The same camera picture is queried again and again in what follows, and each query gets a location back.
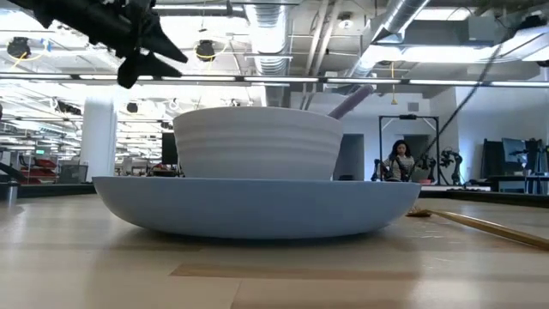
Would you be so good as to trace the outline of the grey mesh bin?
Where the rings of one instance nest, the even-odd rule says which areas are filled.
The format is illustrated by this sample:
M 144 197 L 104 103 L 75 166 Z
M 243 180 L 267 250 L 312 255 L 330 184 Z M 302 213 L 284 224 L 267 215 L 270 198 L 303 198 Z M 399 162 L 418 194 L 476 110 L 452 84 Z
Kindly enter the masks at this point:
M 63 185 L 79 185 L 87 181 L 86 165 L 63 165 L 60 167 L 57 182 Z

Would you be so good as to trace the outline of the dark background monitor screens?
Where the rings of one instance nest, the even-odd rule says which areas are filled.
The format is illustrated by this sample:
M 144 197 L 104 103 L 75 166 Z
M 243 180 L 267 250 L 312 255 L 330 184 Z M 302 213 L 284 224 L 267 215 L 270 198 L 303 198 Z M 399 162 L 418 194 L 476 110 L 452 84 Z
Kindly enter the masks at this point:
M 482 178 L 522 174 L 525 170 L 549 173 L 549 148 L 541 140 L 484 140 L 480 167 Z

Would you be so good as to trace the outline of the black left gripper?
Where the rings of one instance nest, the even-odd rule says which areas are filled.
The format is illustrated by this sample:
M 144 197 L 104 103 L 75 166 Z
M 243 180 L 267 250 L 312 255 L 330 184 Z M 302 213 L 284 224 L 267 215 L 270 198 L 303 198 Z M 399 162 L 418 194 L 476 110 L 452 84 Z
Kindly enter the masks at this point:
M 59 21 L 87 35 L 92 45 L 102 43 L 119 58 L 129 55 L 118 68 L 117 83 L 130 89 L 140 76 L 182 76 L 153 52 L 180 63 L 188 61 L 164 33 L 160 17 L 151 10 L 154 4 L 155 0 L 38 0 L 38 22 L 49 27 Z M 132 53 L 140 46 L 151 52 Z

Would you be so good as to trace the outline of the silver slanted ceiling duct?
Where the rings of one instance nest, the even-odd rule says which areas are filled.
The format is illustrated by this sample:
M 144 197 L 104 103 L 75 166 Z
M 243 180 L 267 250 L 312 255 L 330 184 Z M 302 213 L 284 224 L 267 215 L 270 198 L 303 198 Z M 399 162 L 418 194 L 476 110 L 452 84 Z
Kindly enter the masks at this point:
M 389 38 L 391 43 L 404 39 L 405 29 L 431 0 L 389 0 L 386 11 L 366 25 L 361 36 L 361 53 L 356 63 L 346 72 L 345 77 L 362 78 L 370 74 L 381 59 L 375 55 L 374 45 Z

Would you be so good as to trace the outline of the long ceiling light strip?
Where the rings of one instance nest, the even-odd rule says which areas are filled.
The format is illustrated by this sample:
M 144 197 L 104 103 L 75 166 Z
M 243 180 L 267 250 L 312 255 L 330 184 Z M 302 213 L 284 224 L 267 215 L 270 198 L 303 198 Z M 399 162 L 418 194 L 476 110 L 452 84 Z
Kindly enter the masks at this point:
M 21 80 L 32 82 L 117 82 L 116 75 L 68 75 L 46 73 L 9 73 L 1 72 L 0 80 Z M 135 83 L 266 83 L 266 84 L 303 84 L 322 83 L 334 85 L 395 85 L 395 86 L 449 86 L 482 88 L 549 88 L 549 82 L 519 81 L 465 81 L 433 79 L 395 79 L 395 78 L 340 78 L 340 77 L 292 77 L 292 76 L 181 76 L 153 77 L 140 76 Z

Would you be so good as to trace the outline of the white building column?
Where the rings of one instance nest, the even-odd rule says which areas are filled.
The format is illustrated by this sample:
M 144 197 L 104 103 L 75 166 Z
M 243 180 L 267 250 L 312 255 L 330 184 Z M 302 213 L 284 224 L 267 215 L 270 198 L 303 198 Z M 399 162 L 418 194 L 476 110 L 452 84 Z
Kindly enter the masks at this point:
M 84 101 L 80 163 L 87 165 L 87 182 L 114 173 L 118 109 L 113 97 L 88 96 Z

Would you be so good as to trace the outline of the black computer monitor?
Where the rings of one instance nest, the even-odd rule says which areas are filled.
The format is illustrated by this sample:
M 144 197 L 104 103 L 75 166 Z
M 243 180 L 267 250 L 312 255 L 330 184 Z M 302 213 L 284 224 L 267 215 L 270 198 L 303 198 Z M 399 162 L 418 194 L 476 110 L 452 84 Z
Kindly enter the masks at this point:
M 173 133 L 163 133 L 161 138 L 161 161 L 164 165 L 177 165 L 178 153 Z

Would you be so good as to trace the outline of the blue shallow plate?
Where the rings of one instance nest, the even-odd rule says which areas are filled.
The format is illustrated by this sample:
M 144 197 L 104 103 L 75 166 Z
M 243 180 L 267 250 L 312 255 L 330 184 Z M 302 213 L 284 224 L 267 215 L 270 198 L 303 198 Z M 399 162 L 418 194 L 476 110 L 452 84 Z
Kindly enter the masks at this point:
M 404 216 L 420 185 L 277 179 L 96 177 L 123 221 L 219 239 L 319 239 L 369 233 Z

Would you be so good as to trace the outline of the red storage bins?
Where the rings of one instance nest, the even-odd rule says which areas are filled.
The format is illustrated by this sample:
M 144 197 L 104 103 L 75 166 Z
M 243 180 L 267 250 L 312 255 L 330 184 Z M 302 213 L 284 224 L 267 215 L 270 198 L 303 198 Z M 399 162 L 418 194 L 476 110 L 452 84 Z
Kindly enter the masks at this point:
M 54 184 L 57 182 L 57 165 L 47 159 L 33 156 L 19 156 L 21 173 L 26 177 L 26 185 Z

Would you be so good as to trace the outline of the grey metal cylinder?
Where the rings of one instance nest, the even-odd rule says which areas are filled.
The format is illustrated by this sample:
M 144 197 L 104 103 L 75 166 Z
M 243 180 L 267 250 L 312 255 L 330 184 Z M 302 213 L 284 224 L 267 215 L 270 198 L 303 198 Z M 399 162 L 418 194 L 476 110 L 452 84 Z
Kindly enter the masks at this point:
M 0 183 L 0 202 L 15 203 L 20 184 L 14 181 Z

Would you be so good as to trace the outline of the spoon with purple handle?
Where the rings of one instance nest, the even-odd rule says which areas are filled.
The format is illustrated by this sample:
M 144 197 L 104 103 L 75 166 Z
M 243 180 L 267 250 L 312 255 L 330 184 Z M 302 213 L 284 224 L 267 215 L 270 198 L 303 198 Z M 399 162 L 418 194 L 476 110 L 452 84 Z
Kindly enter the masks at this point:
M 342 103 L 329 113 L 331 118 L 341 119 L 356 106 L 358 106 L 365 98 L 375 92 L 372 85 L 364 85 L 352 91 Z

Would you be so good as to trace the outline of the white ribbed bowl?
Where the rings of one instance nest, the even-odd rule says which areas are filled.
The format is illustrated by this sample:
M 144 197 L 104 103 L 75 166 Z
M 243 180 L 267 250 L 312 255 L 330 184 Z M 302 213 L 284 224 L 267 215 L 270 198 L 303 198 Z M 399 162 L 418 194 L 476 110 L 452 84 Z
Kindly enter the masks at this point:
M 342 123 L 280 107 L 215 107 L 173 120 L 179 164 L 189 178 L 329 180 Z

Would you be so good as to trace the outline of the long wooden utensil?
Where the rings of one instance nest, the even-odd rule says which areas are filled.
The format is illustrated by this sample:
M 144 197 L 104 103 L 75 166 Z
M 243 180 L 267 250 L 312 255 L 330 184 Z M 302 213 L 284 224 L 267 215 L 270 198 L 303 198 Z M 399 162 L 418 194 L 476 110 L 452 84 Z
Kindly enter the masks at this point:
M 490 233 L 498 237 L 537 247 L 544 251 L 549 251 L 549 239 L 541 238 L 540 236 L 532 235 L 530 233 L 520 232 L 494 222 L 439 210 L 414 209 L 407 213 L 408 217 L 417 218 L 426 218 L 430 217 L 431 215 L 436 215 L 446 220 L 453 221 L 486 233 Z

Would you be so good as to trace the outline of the grey door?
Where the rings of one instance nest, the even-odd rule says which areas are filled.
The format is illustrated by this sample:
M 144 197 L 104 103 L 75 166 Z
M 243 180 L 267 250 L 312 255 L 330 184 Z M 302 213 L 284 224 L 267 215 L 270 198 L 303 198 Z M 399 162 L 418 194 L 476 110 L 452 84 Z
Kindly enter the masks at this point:
M 363 181 L 365 179 L 364 136 L 345 134 L 333 173 L 333 180 Z

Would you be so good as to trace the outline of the person seated at robot station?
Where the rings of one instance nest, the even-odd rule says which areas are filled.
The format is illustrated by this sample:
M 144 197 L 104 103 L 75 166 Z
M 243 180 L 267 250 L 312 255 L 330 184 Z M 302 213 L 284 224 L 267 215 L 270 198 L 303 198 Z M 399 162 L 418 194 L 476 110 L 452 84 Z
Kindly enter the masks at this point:
M 383 161 L 384 176 L 388 181 L 408 182 L 415 164 L 410 148 L 404 140 L 397 140 Z

